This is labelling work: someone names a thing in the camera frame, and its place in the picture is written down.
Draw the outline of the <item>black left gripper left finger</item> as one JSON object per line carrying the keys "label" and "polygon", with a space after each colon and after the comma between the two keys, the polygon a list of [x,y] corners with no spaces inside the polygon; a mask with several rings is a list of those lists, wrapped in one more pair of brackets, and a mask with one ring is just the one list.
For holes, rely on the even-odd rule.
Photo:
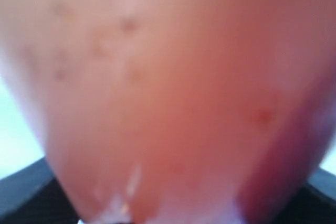
{"label": "black left gripper left finger", "polygon": [[1,224],[67,224],[79,220],[44,158],[1,179]]}

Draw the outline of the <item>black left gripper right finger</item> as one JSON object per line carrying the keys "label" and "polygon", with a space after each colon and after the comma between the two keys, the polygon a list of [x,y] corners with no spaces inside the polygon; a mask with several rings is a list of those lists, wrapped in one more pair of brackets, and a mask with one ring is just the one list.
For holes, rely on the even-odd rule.
{"label": "black left gripper right finger", "polygon": [[295,197],[295,223],[335,224],[335,175],[319,168]]}

